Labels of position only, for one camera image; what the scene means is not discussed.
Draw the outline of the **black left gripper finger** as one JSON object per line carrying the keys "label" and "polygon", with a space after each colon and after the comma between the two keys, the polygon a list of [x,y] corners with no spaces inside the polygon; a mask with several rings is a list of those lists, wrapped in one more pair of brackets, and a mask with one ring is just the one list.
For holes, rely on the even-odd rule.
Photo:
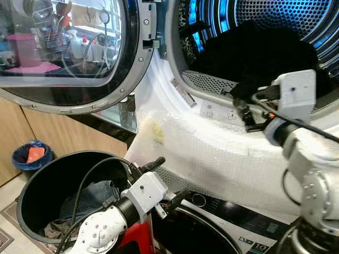
{"label": "black left gripper finger", "polygon": [[158,167],[162,166],[166,162],[164,157],[158,157],[157,159],[146,163],[143,166],[138,167],[139,172],[143,175],[147,172],[155,171]]}
{"label": "black left gripper finger", "polygon": [[189,189],[182,189],[181,191],[176,193],[176,195],[171,200],[168,201],[166,205],[166,210],[167,211],[175,210],[178,206],[180,206],[182,201],[188,198],[189,196],[191,196],[191,191],[189,191]]}

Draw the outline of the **black garment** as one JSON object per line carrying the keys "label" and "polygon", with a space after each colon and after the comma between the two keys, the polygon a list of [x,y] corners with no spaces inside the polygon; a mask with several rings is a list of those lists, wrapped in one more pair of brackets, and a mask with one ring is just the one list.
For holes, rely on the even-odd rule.
{"label": "black garment", "polygon": [[320,67],[312,44],[291,29],[262,29],[252,20],[208,39],[189,69],[234,81],[237,85],[230,94],[237,99],[249,99],[279,75],[302,70],[315,71],[317,96],[338,88],[329,72]]}

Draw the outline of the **white washing machine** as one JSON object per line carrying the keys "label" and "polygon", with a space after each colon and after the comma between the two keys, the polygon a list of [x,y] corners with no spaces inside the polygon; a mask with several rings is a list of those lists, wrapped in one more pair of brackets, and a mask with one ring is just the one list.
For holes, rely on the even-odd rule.
{"label": "white washing machine", "polygon": [[181,179],[171,193],[189,191],[165,218],[152,214],[156,247],[164,254],[273,254],[298,217],[220,200]]}

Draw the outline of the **red stool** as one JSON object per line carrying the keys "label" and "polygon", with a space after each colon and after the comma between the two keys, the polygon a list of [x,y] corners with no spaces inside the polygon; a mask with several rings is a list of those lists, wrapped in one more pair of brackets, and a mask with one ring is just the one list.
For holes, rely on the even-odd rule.
{"label": "red stool", "polygon": [[144,223],[135,223],[128,228],[107,254],[155,254],[151,218]]}

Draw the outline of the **clear bubble wrap sheet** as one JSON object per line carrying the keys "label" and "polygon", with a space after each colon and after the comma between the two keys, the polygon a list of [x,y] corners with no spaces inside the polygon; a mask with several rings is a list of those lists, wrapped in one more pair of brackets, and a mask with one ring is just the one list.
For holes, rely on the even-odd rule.
{"label": "clear bubble wrap sheet", "polygon": [[150,111],[138,124],[125,158],[144,165],[164,157],[158,169],[176,192],[191,189],[221,200],[272,212],[300,215],[301,186],[279,146],[262,133],[194,114]]}

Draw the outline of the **blue jeans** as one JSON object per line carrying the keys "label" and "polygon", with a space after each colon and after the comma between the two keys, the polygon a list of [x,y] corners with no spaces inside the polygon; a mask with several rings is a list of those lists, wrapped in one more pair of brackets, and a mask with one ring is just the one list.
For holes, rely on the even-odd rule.
{"label": "blue jeans", "polygon": [[[59,219],[70,220],[73,216],[73,206],[76,198],[77,194],[72,194],[66,198],[61,205]],[[112,184],[111,180],[92,183],[83,188],[80,200],[78,201],[78,208],[76,209],[76,220],[97,210],[97,208],[100,208],[111,198],[113,200],[120,199],[120,190]]]}

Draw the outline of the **white tumble dryer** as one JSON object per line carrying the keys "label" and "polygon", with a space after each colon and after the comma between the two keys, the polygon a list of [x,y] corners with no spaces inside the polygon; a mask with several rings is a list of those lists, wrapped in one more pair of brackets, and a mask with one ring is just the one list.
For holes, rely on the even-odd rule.
{"label": "white tumble dryer", "polygon": [[[137,130],[140,121],[150,111],[194,114],[244,129],[230,97],[223,97],[221,93],[212,95],[191,87],[183,77],[184,71],[188,70],[188,61],[179,39],[179,14],[180,2],[186,1],[163,0],[166,10],[160,28],[165,32],[165,45],[153,55],[146,74],[135,90]],[[293,177],[283,172],[283,177],[287,176]],[[302,190],[300,200],[295,201],[295,204],[298,206],[301,200]]]}

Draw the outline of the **round glass dryer door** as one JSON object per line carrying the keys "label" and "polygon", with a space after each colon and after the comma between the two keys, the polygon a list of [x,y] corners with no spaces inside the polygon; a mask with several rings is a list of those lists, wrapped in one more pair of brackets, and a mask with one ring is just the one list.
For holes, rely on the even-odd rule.
{"label": "round glass dryer door", "polygon": [[0,98],[62,115],[103,111],[142,81],[166,0],[0,0]]}

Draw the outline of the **wooden cabinet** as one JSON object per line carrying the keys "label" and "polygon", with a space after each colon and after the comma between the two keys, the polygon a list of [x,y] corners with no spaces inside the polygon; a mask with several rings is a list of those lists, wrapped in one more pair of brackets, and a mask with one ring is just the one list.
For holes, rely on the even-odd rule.
{"label": "wooden cabinet", "polygon": [[0,98],[0,187],[20,174],[11,155],[31,140],[46,143],[58,156],[101,150],[123,157],[128,145],[65,115],[38,112]]}

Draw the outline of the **beige cloth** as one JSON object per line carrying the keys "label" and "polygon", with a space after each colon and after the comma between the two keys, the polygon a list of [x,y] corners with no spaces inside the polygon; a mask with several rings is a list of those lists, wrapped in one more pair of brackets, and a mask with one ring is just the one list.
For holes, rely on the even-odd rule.
{"label": "beige cloth", "polygon": [[63,235],[65,235],[71,227],[71,221],[57,219],[53,222],[49,222],[43,230],[41,230],[41,235],[48,239],[57,239],[60,240]]}

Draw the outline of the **black laundry bucket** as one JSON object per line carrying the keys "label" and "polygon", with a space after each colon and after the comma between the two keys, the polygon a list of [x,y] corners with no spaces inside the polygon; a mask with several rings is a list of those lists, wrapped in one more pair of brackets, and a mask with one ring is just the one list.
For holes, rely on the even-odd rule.
{"label": "black laundry bucket", "polygon": [[77,194],[80,185],[111,180],[120,191],[129,188],[128,163],[104,151],[78,151],[48,163],[27,182],[17,201],[20,228],[32,239],[48,244],[60,240],[48,239],[41,230],[59,218],[61,205],[68,196]]}

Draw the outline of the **orange rubbish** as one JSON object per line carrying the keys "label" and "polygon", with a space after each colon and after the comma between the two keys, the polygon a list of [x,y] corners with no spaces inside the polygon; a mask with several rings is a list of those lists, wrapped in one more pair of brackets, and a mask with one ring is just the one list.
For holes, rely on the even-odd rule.
{"label": "orange rubbish", "polygon": [[26,163],[32,163],[40,160],[46,154],[46,148],[41,146],[31,146],[28,149]]}

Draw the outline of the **blue waste bin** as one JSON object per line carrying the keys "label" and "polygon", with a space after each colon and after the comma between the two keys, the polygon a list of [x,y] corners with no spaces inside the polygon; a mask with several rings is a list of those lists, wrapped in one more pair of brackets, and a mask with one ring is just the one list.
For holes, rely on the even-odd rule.
{"label": "blue waste bin", "polygon": [[[28,149],[31,146],[41,146],[46,148],[46,154],[40,160],[32,163],[26,163],[26,156]],[[32,140],[17,148],[12,154],[12,164],[22,171],[39,171],[39,169],[46,166],[49,162],[53,161],[54,153],[46,143],[39,140]]]}

